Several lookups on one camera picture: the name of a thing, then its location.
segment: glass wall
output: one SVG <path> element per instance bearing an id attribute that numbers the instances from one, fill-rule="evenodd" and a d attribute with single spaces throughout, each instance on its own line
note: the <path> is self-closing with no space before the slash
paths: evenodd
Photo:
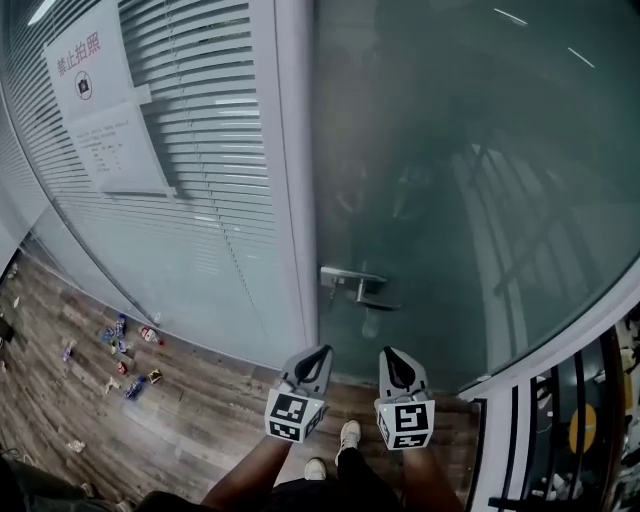
<path id="1" fill-rule="evenodd" d="M 29 25 L 40 3 L 3 3 L 0 51 L 8 112 L 55 209 L 37 217 L 34 236 L 113 307 L 126 304 L 109 282 L 167 332 L 280 366 L 299 342 L 276 257 L 248 3 L 118 4 L 133 84 L 150 90 L 142 113 L 172 198 L 96 191 L 67 133 L 42 49 L 98 2 L 57 0 Z M 68 248 L 70 236 L 83 254 Z M 85 260 L 109 279 L 85 272 Z"/>
<path id="2" fill-rule="evenodd" d="M 320 289 L 342 371 L 391 344 L 455 390 L 584 313 L 640 250 L 640 16 L 627 0 L 317 0 Z"/>

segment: laminate flooring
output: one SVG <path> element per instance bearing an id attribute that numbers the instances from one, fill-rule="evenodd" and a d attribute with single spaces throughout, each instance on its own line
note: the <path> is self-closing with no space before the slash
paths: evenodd
<path id="1" fill-rule="evenodd" d="M 277 372 L 219 355 L 172 336 L 144 342 L 128 320 L 126 355 L 102 343 L 118 313 L 84 295 L 29 257 L 0 286 L 0 307 L 16 336 L 0 350 L 0 443 L 70 482 L 94 483 L 107 499 L 138 502 L 152 490 L 200 501 L 213 483 L 264 435 L 263 413 Z M 20 298 L 17 308 L 13 303 Z M 75 341 L 72 357 L 62 360 Z M 120 376 L 116 365 L 129 367 Z M 159 369 L 135 401 L 123 396 L 138 375 Z M 105 394 L 110 377 L 120 384 Z M 302 445 L 295 445 L 279 482 L 301 478 L 306 461 L 321 457 L 335 475 L 340 428 L 363 426 L 360 449 L 373 469 L 396 488 L 400 458 L 382 443 L 375 423 L 377 389 L 332 383 L 330 409 Z M 436 396 L 432 446 L 458 496 L 466 501 L 478 442 L 479 411 L 453 397 Z M 67 444 L 86 444 L 81 453 Z"/>

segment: person's arm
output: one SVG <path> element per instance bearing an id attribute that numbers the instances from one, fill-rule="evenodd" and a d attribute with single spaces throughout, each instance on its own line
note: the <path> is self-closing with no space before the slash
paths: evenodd
<path id="1" fill-rule="evenodd" d="M 404 490 L 409 512 L 463 512 L 430 448 L 403 450 Z"/>
<path id="2" fill-rule="evenodd" d="M 265 436 L 208 492 L 202 505 L 220 512 L 258 510 L 273 490 L 291 442 Z"/>

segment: yellow object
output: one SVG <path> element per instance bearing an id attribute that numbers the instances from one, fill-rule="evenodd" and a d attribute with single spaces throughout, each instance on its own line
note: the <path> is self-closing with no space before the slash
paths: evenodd
<path id="1" fill-rule="evenodd" d="M 593 440 L 596 437 L 596 411 L 591 405 L 585 404 L 584 415 L 584 450 L 586 453 Z M 573 413 L 571 417 L 571 424 L 569 425 L 569 447 L 573 453 L 576 453 L 578 446 L 578 411 Z"/>
<path id="2" fill-rule="evenodd" d="M 624 410 L 625 414 L 631 414 L 633 411 L 633 382 L 631 375 L 624 374 Z"/>

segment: printed notice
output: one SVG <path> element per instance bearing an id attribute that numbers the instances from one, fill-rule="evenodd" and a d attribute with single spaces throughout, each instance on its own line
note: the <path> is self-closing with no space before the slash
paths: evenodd
<path id="1" fill-rule="evenodd" d="M 102 192 L 163 193 L 165 184 L 153 169 L 155 161 L 145 145 L 146 127 L 140 108 L 123 103 L 71 123 L 67 130 L 78 156 L 96 188 Z M 131 165 L 136 169 L 131 172 Z"/>
<path id="2" fill-rule="evenodd" d="M 166 193 L 131 80 L 116 0 L 103 0 L 46 46 L 65 128 L 100 192 Z"/>

